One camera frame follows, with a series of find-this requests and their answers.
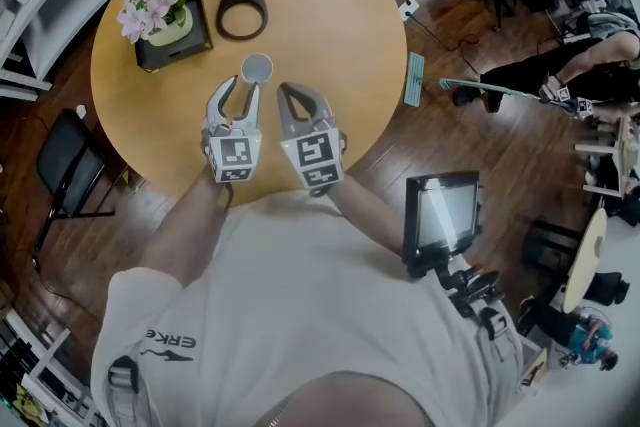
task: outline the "black chair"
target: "black chair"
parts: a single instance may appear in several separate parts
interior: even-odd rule
[[[598,273],[594,276],[584,298],[611,306],[613,303],[622,303],[628,291],[629,283],[622,279],[622,274],[619,272]]]
[[[63,110],[49,130],[38,160],[38,175],[53,195],[49,214],[33,248],[32,261],[40,272],[39,257],[53,221],[113,216],[114,211],[83,214],[82,208],[104,171],[104,157],[91,132],[70,110]]]

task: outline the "flower pot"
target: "flower pot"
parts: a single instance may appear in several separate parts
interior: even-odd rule
[[[189,34],[193,28],[193,16],[191,15],[189,6],[185,5],[184,10],[186,12],[186,18],[182,27],[178,25],[178,22],[171,22],[167,25],[166,29],[151,34],[149,36],[149,43],[154,47],[163,47],[175,43]]]

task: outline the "small round table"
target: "small round table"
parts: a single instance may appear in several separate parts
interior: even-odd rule
[[[136,65],[133,46],[120,35],[116,16],[123,1],[111,0],[100,22],[91,58],[93,99],[107,137],[137,173],[170,196],[187,190],[205,165],[199,142],[207,100],[222,82],[240,75],[243,59],[253,53],[268,55],[274,68],[260,101],[260,161],[250,182],[234,185],[237,203],[300,187],[280,148],[281,82],[311,86],[327,97],[348,136],[345,169],[367,152],[404,85],[407,45],[395,0],[265,0],[267,27],[242,42],[216,33],[220,0],[202,1],[214,48],[152,74]],[[251,8],[233,10],[225,27],[251,32]],[[246,92],[236,87],[227,115],[241,113]]]
[[[587,293],[600,264],[600,253],[606,233],[607,213],[604,208],[599,208],[584,231],[576,258],[569,270],[562,301],[562,311],[565,313],[575,310]]]

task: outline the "lamp base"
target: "lamp base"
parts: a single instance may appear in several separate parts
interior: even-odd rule
[[[247,34],[244,36],[238,36],[236,34],[231,34],[224,28],[222,20],[224,18],[225,13],[231,9],[233,6],[237,6],[238,4],[249,4],[253,6],[258,13],[260,13],[260,17],[262,18],[262,23],[257,31],[252,34]],[[237,41],[253,39],[258,36],[264,28],[267,26],[267,21],[269,20],[269,13],[267,11],[267,4],[264,0],[220,0],[220,5],[218,6],[218,13],[216,14],[216,29],[220,35],[227,39],[233,39]]]

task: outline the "small screen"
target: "small screen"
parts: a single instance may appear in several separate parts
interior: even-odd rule
[[[476,185],[435,188],[420,194],[420,247],[441,242],[453,247],[474,228]]]

